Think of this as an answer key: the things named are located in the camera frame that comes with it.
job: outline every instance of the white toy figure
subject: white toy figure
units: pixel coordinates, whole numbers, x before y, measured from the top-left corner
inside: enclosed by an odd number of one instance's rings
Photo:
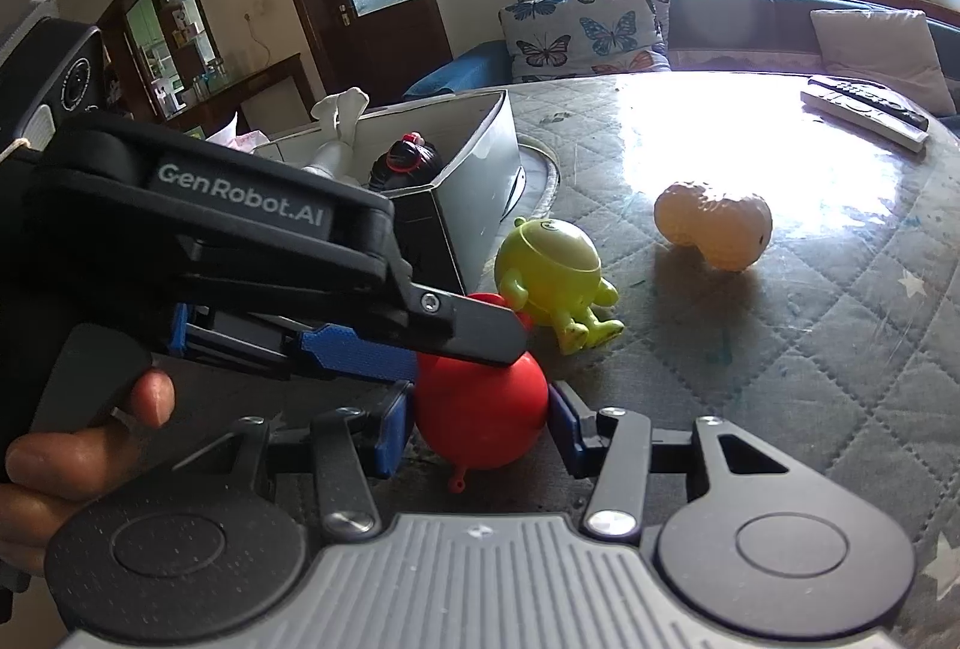
[[[310,115],[319,124],[321,130],[332,127],[337,139],[324,142],[313,161],[304,170],[315,175],[328,177],[340,183],[358,186],[360,183],[347,175],[353,161],[353,138],[357,120],[370,104],[370,96],[359,88],[352,88],[342,94],[330,94],[317,102]]]

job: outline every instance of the finger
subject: finger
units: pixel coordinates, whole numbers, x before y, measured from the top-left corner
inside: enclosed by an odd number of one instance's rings
[[[151,429],[162,427],[174,412],[173,381],[162,370],[148,370],[133,385],[121,408]]]
[[[54,533],[83,508],[17,484],[0,484],[0,542],[45,546]]]
[[[43,549],[0,540],[0,560],[31,576],[43,575]]]
[[[7,449],[7,474],[14,484],[64,500],[106,494],[133,471],[140,447],[115,418],[77,433],[31,433]]]

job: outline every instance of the white string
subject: white string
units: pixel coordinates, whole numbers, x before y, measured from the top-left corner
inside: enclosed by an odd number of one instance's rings
[[[30,147],[30,140],[27,137],[17,137],[13,142],[7,145],[3,150],[0,150],[0,163],[8,158],[8,156],[13,156],[13,152],[18,149],[18,147]]]

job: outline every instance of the quilted tablecloth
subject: quilted tablecloth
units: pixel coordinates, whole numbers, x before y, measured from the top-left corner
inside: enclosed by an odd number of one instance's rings
[[[960,149],[936,122],[914,155],[820,118],[800,104],[804,81],[678,72],[512,86],[517,132],[560,161],[552,214],[593,238],[626,324],[618,340],[572,357],[546,330],[531,350],[549,378],[594,407],[626,406],[675,429],[702,414],[728,417],[889,513],[913,539],[919,568],[898,638],[910,649],[955,649]],[[767,200],[774,234],[750,270],[711,270],[656,230],[656,195],[685,179]],[[239,412],[277,411],[296,423],[317,409],[315,385],[171,370],[180,432],[167,441],[201,420],[219,429]],[[359,403],[365,390],[337,383],[323,396]],[[511,466],[469,473],[464,494],[446,491],[449,473],[415,446],[374,490],[384,519],[397,510],[578,518],[590,489],[566,475],[548,436]],[[654,476],[645,521],[683,500],[682,477]]]

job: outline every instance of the blue sofa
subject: blue sofa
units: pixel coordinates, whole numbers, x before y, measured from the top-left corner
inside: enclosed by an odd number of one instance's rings
[[[738,50],[796,54],[800,62],[810,61],[820,54],[811,10],[871,8],[877,5],[851,0],[671,0],[671,61],[674,68],[750,68],[749,62],[731,55]],[[944,76],[960,81],[960,29],[937,20],[930,20],[929,26]],[[711,50],[717,52],[713,59]],[[678,65],[678,58],[683,62],[685,57],[683,51],[707,55],[700,55],[692,67]],[[410,86],[404,98],[423,99],[510,83],[507,44],[503,40],[485,41]],[[960,116],[946,118],[944,123],[958,130]]]

